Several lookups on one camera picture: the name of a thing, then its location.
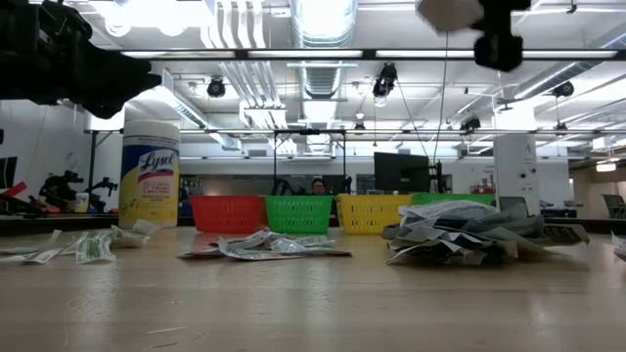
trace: lysol logo text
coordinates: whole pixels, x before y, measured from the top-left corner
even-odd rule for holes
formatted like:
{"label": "lysol logo text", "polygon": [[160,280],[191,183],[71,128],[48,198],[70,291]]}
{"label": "lysol logo text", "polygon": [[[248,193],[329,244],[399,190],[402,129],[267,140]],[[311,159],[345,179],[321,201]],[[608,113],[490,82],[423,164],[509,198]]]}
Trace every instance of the lysol logo text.
{"label": "lysol logo text", "polygon": [[172,151],[156,151],[139,157],[139,177],[137,182],[159,176],[174,175],[176,153]]}

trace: computer monitor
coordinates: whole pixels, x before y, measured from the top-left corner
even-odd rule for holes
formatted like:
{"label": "computer monitor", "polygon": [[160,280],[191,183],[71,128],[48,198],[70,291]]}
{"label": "computer monitor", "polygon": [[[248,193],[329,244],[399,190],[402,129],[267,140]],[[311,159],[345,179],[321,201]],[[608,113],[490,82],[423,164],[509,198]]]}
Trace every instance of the computer monitor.
{"label": "computer monitor", "polygon": [[374,153],[374,173],[377,190],[430,192],[427,156]]}
{"label": "computer monitor", "polygon": [[0,190],[13,187],[17,165],[18,158],[16,156],[0,158]]}

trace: plastic basket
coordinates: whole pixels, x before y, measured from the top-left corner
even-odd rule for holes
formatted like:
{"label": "plastic basket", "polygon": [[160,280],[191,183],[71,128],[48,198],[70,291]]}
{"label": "plastic basket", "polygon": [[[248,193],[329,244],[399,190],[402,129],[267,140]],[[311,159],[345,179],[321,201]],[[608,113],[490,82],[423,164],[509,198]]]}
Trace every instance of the plastic basket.
{"label": "plastic basket", "polygon": [[286,234],[325,234],[329,229],[332,196],[268,196],[270,230]]}
{"label": "plastic basket", "polygon": [[339,224],[348,235],[380,234],[400,222],[398,208],[411,204],[411,196],[339,196]]}
{"label": "plastic basket", "polygon": [[263,197],[191,196],[191,200],[198,231],[251,234],[267,226]]}
{"label": "plastic basket", "polygon": [[430,204],[443,200],[471,200],[491,205],[493,199],[493,195],[415,194],[413,195],[413,204]]}

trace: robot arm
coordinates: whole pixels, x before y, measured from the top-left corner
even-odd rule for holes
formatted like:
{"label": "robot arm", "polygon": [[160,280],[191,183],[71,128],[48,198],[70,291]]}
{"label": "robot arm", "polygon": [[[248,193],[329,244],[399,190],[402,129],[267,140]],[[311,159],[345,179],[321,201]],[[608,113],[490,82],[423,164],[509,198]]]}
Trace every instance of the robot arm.
{"label": "robot arm", "polygon": [[56,105],[70,99],[100,118],[160,84],[150,62],[99,49],[92,27],[63,0],[0,0],[0,99]]}

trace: camera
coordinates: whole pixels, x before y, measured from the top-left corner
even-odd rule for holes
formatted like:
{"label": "camera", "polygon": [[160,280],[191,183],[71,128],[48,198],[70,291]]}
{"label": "camera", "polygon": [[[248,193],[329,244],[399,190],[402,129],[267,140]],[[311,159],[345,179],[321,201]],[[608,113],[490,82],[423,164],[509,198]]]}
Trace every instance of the camera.
{"label": "camera", "polygon": [[81,178],[78,177],[77,173],[69,171],[69,170],[66,170],[66,173],[63,175],[63,177],[69,183],[83,183],[83,182],[85,182],[84,179],[81,179]]}
{"label": "camera", "polygon": [[224,94],[226,94],[226,87],[222,82],[224,78],[222,77],[212,77],[211,83],[206,88],[206,94],[208,94],[211,98],[222,98]]}

